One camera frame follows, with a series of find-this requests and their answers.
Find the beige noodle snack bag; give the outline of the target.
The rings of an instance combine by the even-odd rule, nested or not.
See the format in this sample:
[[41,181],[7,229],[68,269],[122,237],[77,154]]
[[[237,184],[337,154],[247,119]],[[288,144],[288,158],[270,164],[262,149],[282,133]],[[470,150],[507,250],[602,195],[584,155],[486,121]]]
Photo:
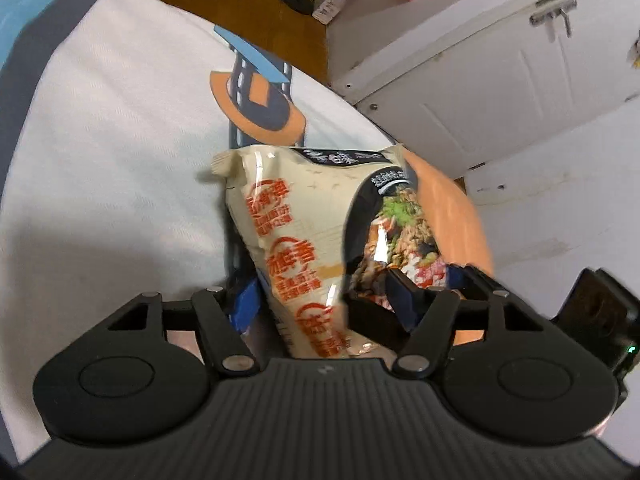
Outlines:
[[444,286],[447,265],[401,149],[250,145],[215,156],[233,223],[269,287],[292,356],[348,358],[373,349],[347,326],[344,296],[385,311],[383,273]]

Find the bed quilt blue white orange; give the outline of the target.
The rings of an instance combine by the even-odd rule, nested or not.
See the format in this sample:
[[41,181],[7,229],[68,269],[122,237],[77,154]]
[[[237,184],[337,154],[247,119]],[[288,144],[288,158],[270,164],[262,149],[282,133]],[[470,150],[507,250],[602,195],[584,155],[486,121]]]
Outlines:
[[390,137],[302,70],[160,0],[1,0],[1,455],[48,440],[32,400],[47,360],[139,292],[222,285],[239,241],[210,164],[250,143],[238,109],[312,148]]

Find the white door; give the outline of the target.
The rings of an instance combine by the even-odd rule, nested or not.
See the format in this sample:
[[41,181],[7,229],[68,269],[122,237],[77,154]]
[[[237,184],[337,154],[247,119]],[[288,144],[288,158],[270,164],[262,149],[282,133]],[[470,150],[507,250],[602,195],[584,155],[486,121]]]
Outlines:
[[526,6],[358,103],[393,139],[452,178],[615,110],[639,94],[639,0],[577,0],[563,21]]

